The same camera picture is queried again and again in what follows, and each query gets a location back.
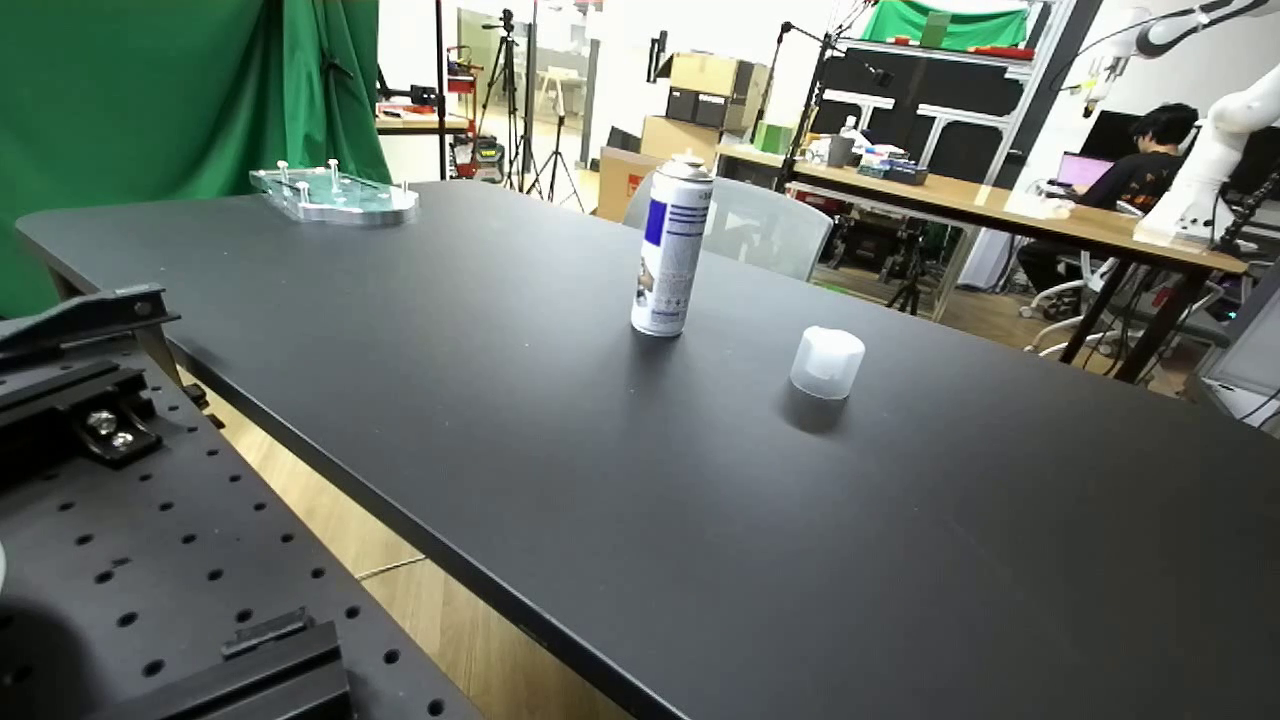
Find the aerosol can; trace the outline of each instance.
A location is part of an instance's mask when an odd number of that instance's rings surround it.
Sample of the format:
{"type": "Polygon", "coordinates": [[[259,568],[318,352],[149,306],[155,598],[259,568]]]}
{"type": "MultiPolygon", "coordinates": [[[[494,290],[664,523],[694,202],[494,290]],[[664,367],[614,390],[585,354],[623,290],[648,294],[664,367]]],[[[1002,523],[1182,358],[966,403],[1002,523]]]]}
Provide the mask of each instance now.
{"type": "Polygon", "coordinates": [[[712,170],[698,157],[673,157],[654,170],[633,294],[642,335],[680,335],[709,209],[712,170]]]}

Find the floor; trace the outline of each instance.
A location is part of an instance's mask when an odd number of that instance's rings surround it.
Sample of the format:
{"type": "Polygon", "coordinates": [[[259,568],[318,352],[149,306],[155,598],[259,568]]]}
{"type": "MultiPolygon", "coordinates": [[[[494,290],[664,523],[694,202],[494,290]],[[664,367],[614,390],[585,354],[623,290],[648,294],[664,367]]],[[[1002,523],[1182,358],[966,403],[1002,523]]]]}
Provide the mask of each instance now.
{"type": "MultiPolygon", "coordinates": [[[[551,122],[535,122],[535,157],[550,157],[551,122]]],[[[435,140],[386,140],[396,181],[435,181],[435,140]]],[[[570,122],[570,168],[578,168],[578,122],[570,122]]],[[[585,209],[596,202],[596,175],[578,168],[585,209]]],[[[816,284],[864,299],[887,299],[894,284],[876,270],[822,266],[816,284]]],[[[1028,318],[1023,294],[948,290],[933,306],[939,325],[1023,348],[1040,318],[1028,318]]],[[[1186,373],[1161,373],[1156,390],[1178,395],[1186,373]]],[[[614,720],[623,714],[573,668],[535,647],[519,626],[485,608],[467,587],[450,581],[432,560],[408,549],[396,532],[373,518],[359,502],[336,493],[325,475],[273,445],[236,407],[212,400],[223,434],[241,455],[292,502],[292,511],[359,575],[359,585],[415,635],[415,643],[478,699],[485,714],[499,720],[614,720]]]]}

